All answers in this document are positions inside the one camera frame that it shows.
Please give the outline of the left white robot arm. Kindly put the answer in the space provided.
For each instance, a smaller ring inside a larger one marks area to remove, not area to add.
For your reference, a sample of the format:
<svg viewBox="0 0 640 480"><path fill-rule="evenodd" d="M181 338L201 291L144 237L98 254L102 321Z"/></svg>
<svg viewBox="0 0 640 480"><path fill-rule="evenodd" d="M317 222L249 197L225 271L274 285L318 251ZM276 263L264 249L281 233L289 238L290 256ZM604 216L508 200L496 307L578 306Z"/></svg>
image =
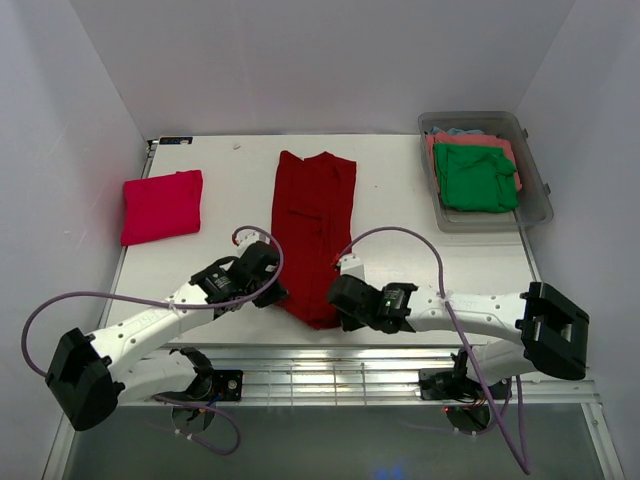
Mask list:
<svg viewBox="0 0 640 480"><path fill-rule="evenodd" d="M216 373L194 347L162 357L154 351L251 302L264 308L287 294L276 278L277 249L257 240L239 256L221 259L194 274L158 306L89 334L64 334L45 375L45 383L77 431L106 420L120 404L166 395L179 402L206 402Z"/></svg>

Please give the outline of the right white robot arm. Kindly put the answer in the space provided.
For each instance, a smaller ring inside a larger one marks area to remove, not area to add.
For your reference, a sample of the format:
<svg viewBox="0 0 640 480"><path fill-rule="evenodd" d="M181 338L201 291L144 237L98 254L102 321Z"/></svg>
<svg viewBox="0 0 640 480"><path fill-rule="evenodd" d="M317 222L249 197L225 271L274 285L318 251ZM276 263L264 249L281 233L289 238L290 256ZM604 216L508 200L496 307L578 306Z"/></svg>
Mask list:
<svg viewBox="0 0 640 480"><path fill-rule="evenodd" d="M589 315L555 287L532 282L524 293L448 297L412 283L377 289L352 275L330 286L328 302L342 328L399 332L451 331L491 343L460 352L450 374L431 380L444 397L474 397L487 385L539 372L566 381L585 378Z"/></svg>

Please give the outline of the dark red t shirt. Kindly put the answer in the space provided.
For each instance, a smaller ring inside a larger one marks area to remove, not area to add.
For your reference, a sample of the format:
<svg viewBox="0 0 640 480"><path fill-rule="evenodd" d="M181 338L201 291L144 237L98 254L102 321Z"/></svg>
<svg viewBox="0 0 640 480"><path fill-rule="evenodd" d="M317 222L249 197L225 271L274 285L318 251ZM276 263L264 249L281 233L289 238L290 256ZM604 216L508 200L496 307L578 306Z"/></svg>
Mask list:
<svg viewBox="0 0 640 480"><path fill-rule="evenodd" d="M334 265L351 242L357 164L323 152L299 158L280 153L271 213L271 233L284 252L280 282L287 313L316 330L337 328L337 310L327 292Z"/></svg>

